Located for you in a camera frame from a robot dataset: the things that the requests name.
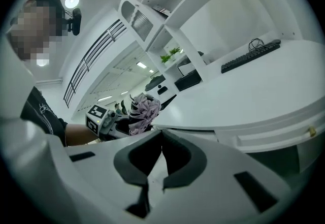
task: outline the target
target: potted plant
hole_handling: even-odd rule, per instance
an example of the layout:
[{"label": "potted plant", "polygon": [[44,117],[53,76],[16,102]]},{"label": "potted plant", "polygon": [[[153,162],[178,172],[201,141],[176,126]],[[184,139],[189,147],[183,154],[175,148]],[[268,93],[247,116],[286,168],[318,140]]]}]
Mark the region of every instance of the potted plant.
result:
[{"label": "potted plant", "polygon": [[180,56],[181,56],[181,52],[179,50],[180,48],[177,47],[177,48],[174,48],[172,50],[169,51],[169,53],[175,58],[175,59],[178,59]]},{"label": "potted plant", "polygon": [[161,63],[165,64],[166,67],[168,67],[169,65],[171,65],[173,63],[171,60],[171,56],[168,54],[160,56],[160,58],[161,58]]}]

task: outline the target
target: pink patterned cloth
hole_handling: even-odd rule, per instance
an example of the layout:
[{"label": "pink patterned cloth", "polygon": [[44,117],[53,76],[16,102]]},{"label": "pink patterned cloth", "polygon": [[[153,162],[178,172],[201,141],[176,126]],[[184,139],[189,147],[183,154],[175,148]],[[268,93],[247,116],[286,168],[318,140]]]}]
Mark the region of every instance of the pink patterned cloth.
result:
[{"label": "pink patterned cloth", "polygon": [[160,101],[148,94],[141,93],[131,104],[129,135],[145,132],[160,110]]}]

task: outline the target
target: black keyboard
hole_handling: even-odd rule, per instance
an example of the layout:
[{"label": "black keyboard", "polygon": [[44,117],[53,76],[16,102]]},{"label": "black keyboard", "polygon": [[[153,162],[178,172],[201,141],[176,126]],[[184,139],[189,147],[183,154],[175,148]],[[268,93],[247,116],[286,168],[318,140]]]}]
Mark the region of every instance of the black keyboard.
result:
[{"label": "black keyboard", "polygon": [[262,47],[258,47],[249,53],[246,53],[245,55],[242,55],[238,57],[237,59],[234,59],[230,62],[227,62],[226,64],[221,66],[221,73],[225,73],[227,71],[231,71],[234,68],[237,68],[245,63],[248,63],[252,60],[255,60],[265,54],[268,54],[271,51],[274,51],[276,49],[280,48],[280,40],[274,40]]}]

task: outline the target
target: curved white desk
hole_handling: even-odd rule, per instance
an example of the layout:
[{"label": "curved white desk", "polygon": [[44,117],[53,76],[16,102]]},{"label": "curved white desk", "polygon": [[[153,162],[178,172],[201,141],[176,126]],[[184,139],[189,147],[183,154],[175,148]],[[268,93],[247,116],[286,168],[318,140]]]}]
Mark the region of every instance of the curved white desk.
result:
[{"label": "curved white desk", "polygon": [[308,125],[323,131],[324,101],[325,47],[283,40],[279,49],[180,92],[152,124],[213,130],[219,142],[245,152],[273,150],[310,138]]}]

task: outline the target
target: black t-shirt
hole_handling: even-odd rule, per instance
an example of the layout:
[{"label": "black t-shirt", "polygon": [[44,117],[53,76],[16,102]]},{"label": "black t-shirt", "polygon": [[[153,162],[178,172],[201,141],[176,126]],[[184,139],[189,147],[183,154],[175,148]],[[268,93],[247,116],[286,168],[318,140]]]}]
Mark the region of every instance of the black t-shirt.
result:
[{"label": "black t-shirt", "polygon": [[29,94],[20,117],[37,124],[46,134],[58,136],[63,146],[67,145],[65,129],[68,123],[57,118],[37,88]]}]

